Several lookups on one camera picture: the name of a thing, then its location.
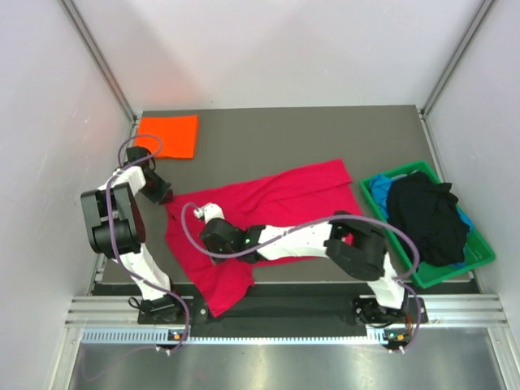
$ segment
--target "white wall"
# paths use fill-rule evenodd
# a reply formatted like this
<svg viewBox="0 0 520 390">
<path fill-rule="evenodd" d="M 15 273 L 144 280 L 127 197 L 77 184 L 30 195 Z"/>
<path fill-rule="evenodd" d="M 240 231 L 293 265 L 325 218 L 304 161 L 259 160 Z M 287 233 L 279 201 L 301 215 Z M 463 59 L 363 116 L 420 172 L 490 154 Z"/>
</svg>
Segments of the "white wall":
<svg viewBox="0 0 520 390">
<path fill-rule="evenodd" d="M 496 251 L 478 273 L 520 342 L 520 2 L 496 2 L 430 121 L 455 192 Z"/>
<path fill-rule="evenodd" d="M 480 0 L 76 0 L 136 110 L 422 106 Z"/>
<path fill-rule="evenodd" d="M 0 24 L 0 388 L 44 388 L 95 255 L 80 193 L 106 179 L 128 121 L 55 0 Z"/>
</svg>

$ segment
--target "orange folded fabric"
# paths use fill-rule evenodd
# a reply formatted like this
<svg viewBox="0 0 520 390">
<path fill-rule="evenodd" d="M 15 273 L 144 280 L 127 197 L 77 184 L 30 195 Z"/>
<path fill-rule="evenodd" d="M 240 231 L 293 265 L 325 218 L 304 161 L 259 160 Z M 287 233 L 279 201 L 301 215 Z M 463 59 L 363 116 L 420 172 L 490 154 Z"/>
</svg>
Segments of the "orange folded fabric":
<svg viewBox="0 0 520 390">
<path fill-rule="evenodd" d="M 156 158 L 193 158 L 197 144 L 198 117 L 145 117 L 141 119 L 137 134 L 153 134 L 162 140 L 161 153 Z M 136 139 L 136 146 L 142 146 L 150 152 L 159 148 L 159 143 L 150 137 Z"/>
</svg>

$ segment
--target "red cloth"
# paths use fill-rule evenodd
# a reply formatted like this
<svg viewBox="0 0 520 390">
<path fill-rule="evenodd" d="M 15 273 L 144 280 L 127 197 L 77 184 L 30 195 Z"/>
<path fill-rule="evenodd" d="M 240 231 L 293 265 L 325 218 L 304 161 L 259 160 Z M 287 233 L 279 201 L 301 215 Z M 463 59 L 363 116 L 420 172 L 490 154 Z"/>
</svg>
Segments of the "red cloth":
<svg viewBox="0 0 520 390">
<path fill-rule="evenodd" d="M 269 224 L 292 226 L 312 219 L 333 215 L 337 210 L 361 215 L 362 212 L 350 190 L 349 173 L 340 159 L 322 162 L 267 176 L 246 183 L 198 193 L 178 195 L 167 203 L 166 241 L 186 275 L 198 287 L 214 316 L 235 305 L 254 285 L 253 265 L 230 258 L 214 265 L 205 254 L 196 250 L 184 235 L 180 211 L 187 202 L 198 206 L 216 203 L 222 207 L 224 218 L 239 228 Z M 188 213 L 188 228 L 197 240 L 204 223 Z M 302 260 L 287 258 L 281 262 Z M 275 265 L 260 262 L 258 265 Z"/>
</svg>

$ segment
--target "green plastic bin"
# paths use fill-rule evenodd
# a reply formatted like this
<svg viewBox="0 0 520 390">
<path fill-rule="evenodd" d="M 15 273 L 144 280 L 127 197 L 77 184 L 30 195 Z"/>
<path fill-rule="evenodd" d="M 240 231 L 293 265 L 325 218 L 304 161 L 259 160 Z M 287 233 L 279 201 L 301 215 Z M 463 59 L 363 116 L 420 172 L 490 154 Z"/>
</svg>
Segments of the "green plastic bin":
<svg viewBox="0 0 520 390">
<path fill-rule="evenodd" d="M 440 183 L 439 177 L 430 165 L 423 160 L 418 160 L 410 164 L 406 164 L 402 167 L 392 169 L 390 171 L 382 172 L 383 175 L 388 177 L 395 177 L 398 175 L 406 174 L 409 175 L 414 171 L 421 171 L 426 173 L 434 183 Z M 379 209 L 377 203 L 371 195 L 370 182 L 372 177 L 367 177 L 361 180 L 362 196 L 365 202 L 368 204 L 374 215 L 383 221 L 386 219 L 383 213 Z M 396 235 L 385 229 L 390 245 L 396 252 L 397 257 L 401 260 L 404 268 L 409 270 L 412 267 L 412 262 L 408 258 L 405 250 L 401 246 L 401 243 L 397 239 Z M 419 268 L 411 275 L 411 279 L 416 286 L 421 288 L 428 288 L 435 284 L 442 282 L 443 280 L 453 278 L 454 276 L 463 274 L 467 271 L 473 270 L 476 267 L 483 266 L 495 260 L 495 253 L 488 245 L 488 243 L 480 235 L 477 228 L 475 228 L 468 236 L 468 241 L 465 247 L 466 255 L 466 266 L 462 268 L 452 268 L 450 266 L 432 266 L 425 262 L 421 262 Z"/>
</svg>

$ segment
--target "blue cloth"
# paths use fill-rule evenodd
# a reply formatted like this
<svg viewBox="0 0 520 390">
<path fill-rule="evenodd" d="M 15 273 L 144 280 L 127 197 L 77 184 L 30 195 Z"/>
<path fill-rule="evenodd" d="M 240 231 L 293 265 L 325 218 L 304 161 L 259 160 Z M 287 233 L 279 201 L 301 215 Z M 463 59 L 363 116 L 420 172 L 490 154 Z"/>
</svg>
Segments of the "blue cloth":
<svg viewBox="0 0 520 390">
<path fill-rule="evenodd" d="M 375 203 L 381 209 L 381 212 L 384 215 L 384 218 L 388 219 L 388 209 L 387 209 L 387 198 L 388 192 L 390 191 L 390 187 L 392 187 L 393 181 L 395 179 L 385 176 L 385 175 L 376 175 L 370 179 L 370 192 L 372 193 L 372 197 L 375 200 Z M 470 227 L 470 231 L 468 235 L 475 229 L 474 224 L 471 222 L 471 219 L 468 218 L 466 214 L 460 209 L 457 209 L 459 216 L 463 223 Z M 449 265 L 452 268 L 463 268 L 466 266 L 466 262 L 459 262 L 456 264 Z"/>
</svg>

